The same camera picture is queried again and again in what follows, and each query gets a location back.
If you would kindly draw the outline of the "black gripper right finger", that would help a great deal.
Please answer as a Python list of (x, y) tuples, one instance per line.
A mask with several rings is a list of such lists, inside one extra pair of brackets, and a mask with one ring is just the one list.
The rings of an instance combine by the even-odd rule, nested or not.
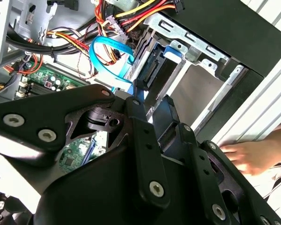
[(198, 142), (165, 96), (153, 113), (161, 153), (191, 173), (196, 203), (209, 225), (281, 225), (281, 219), (212, 141)]

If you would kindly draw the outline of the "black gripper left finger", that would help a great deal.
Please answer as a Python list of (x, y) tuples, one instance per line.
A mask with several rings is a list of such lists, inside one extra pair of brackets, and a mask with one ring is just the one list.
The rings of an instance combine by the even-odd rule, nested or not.
[(66, 176), (58, 168), (62, 149), (97, 131), (108, 133), (107, 153), (157, 143), (141, 97), (122, 99), (100, 84), (0, 104), (0, 156), (42, 196)]

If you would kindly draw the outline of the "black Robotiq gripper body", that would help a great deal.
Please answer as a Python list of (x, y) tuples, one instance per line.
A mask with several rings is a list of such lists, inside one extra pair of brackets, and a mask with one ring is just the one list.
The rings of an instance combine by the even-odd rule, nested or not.
[(53, 182), (36, 225), (194, 225), (206, 221), (195, 173), (207, 162), (197, 146), (164, 158), (157, 143), (118, 147)]

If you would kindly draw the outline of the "person right hand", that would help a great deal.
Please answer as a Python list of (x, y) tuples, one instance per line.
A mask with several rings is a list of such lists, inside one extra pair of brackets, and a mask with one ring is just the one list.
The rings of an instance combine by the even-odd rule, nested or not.
[(271, 141), (243, 142), (222, 146), (221, 150), (242, 174), (255, 176), (277, 163), (274, 146)]

